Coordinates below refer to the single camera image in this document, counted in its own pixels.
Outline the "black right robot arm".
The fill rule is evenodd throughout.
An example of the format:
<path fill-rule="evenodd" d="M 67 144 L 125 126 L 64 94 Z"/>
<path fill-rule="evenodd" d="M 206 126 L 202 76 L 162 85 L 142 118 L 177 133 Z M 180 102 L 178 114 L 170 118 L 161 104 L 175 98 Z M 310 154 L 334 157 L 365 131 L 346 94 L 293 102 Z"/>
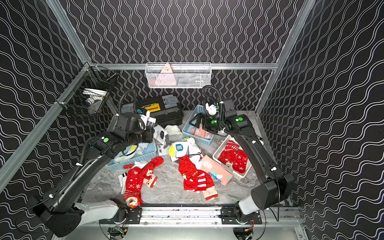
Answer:
<path fill-rule="evenodd" d="M 189 124 L 202 127 L 204 131 L 217 135 L 220 131 L 234 138 L 242 148 L 248 161 L 255 170 L 259 185 L 251 190 L 251 194 L 237 203 L 235 209 L 244 216 L 259 210 L 265 210 L 288 199 L 294 186 L 292 174 L 283 174 L 281 168 L 260 141 L 250 119 L 238 114 L 232 99 L 213 102 L 217 112 L 192 115 Z"/>

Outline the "white neon yellow sock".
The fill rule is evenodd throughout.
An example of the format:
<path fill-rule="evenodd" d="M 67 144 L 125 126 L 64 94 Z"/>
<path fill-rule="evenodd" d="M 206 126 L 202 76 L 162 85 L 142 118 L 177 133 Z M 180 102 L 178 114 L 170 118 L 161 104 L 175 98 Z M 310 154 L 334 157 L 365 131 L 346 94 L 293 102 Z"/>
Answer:
<path fill-rule="evenodd" d="M 171 161 L 176 162 L 179 160 L 179 158 L 184 156 L 190 157 L 190 151 L 189 151 L 190 144 L 191 144 L 191 140 L 189 137 L 185 138 L 181 142 L 172 143 L 168 150 L 168 154 L 171 157 Z"/>

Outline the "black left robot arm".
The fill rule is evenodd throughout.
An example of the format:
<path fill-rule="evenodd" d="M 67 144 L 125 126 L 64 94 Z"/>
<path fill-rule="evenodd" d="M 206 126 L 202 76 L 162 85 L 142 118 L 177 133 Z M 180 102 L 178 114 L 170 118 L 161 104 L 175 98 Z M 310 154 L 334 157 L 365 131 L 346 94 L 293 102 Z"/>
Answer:
<path fill-rule="evenodd" d="M 58 184 L 42 197 L 30 198 L 28 210 L 57 237 L 67 236 L 85 219 L 86 212 L 76 201 L 92 178 L 128 146 L 151 143 L 156 125 L 150 113 L 116 114 L 107 131 L 86 141 L 79 161 Z"/>

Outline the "red christmas sock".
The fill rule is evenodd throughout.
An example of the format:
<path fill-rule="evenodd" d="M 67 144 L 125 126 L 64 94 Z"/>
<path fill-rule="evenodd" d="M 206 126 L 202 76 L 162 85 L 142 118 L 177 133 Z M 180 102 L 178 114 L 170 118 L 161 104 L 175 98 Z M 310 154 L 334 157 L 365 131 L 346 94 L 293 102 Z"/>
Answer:
<path fill-rule="evenodd" d="M 227 167 L 232 167 L 239 174 L 244 174 L 247 168 L 248 157 L 241 147 L 232 140 L 229 140 L 225 149 L 219 156 L 219 161 Z"/>

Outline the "white grey patterned sock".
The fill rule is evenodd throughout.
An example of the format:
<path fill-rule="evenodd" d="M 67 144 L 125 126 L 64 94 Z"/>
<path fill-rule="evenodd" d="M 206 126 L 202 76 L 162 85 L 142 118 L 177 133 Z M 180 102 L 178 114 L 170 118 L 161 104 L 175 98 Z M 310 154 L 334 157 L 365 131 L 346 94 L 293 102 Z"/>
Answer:
<path fill-rule="evenodd" d="M 154 136 L 153 136 L 157 145 L 162 145 L 167 147 L 169 145 L 169 134 L 168 132 L 160 125 L 154 127 Z"/>

